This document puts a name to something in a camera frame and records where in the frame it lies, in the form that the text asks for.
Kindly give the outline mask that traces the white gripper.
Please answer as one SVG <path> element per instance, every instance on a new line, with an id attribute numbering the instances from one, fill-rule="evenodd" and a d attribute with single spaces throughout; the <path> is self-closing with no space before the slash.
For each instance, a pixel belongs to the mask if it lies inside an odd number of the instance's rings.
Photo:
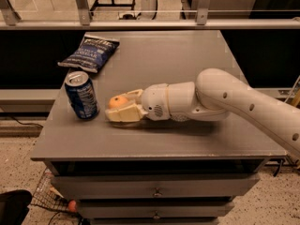
<path id="1" fill-rule="evenodd" d="M 167 100 L 168 84 L 151 85 L 121 94 L 120 100 L 127 102 L 105 111 L 112 122 L 139 122 L 145 116 L 153 121 L 168 120 L 170 116 Z"/>

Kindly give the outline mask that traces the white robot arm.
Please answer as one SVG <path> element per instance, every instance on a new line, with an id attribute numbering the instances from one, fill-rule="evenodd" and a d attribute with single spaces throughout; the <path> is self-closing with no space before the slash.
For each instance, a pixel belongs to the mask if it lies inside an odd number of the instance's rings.
<path id="1" fill-rule="evenodd" d="M 194 82 L 154 84 L 112 97 L 105 111 L 111 122 L 219 121 L 235 113 L 290 153 L 300 155 L 300 112 L 217 68 Z"/>

